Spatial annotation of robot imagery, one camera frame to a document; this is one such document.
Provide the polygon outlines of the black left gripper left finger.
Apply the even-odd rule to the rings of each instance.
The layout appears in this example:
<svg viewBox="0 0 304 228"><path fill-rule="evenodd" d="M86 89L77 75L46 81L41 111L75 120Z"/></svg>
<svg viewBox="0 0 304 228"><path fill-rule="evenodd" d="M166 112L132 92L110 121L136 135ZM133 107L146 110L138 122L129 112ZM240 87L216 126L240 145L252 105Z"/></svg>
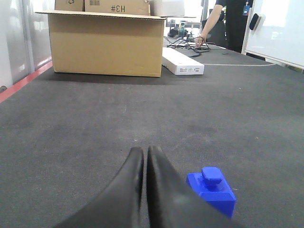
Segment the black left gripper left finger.
<svg viewBox="0 0 304 228"><path fill-rule="evenodd" d="M56 228L139 228L144 155L132 147L115 177L93 200Z"/></svg>

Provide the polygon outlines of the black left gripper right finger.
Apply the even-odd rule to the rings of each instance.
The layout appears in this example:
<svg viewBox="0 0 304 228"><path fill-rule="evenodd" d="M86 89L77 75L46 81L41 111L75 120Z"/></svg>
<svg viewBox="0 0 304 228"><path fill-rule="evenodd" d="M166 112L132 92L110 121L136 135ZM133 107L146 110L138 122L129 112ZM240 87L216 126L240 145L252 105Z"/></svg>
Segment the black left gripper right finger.
<svg viewBox="0 0 304 228"><path fill-rule="evenodd" d="M240 228L200 198L159 146L148 148L146 195L152 228Z"/></svg>

